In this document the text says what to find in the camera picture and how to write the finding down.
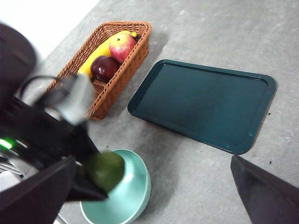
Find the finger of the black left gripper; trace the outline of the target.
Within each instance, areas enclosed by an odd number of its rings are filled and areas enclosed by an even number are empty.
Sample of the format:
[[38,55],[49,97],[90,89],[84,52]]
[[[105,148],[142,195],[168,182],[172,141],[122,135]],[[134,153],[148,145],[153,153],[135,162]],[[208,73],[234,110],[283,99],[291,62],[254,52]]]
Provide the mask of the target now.
[[76,166],[66,201],[104,201],[107,198],[107,193],[85,176],[82,167]]
[[86,158],[99,153],[99,150],[88,135],[88,123],[86,121],[75,127],[74,144],[74,155],[77,161],[84,161]]

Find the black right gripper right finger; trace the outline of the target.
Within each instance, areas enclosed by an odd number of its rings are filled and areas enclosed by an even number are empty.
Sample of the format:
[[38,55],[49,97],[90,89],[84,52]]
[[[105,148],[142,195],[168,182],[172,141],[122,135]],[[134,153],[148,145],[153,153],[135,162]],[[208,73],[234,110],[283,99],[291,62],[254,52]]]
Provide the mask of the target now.
[[299,222],[299,188],[237,155],[230,168],[253,224]]

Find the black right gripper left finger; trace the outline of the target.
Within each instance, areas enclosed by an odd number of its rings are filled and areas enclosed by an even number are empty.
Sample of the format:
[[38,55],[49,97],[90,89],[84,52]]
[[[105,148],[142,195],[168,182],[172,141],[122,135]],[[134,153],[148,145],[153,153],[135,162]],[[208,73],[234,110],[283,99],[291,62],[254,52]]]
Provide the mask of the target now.
[[76,172],[69,156],[0,193],[2,224],[52,224],[71,190]]

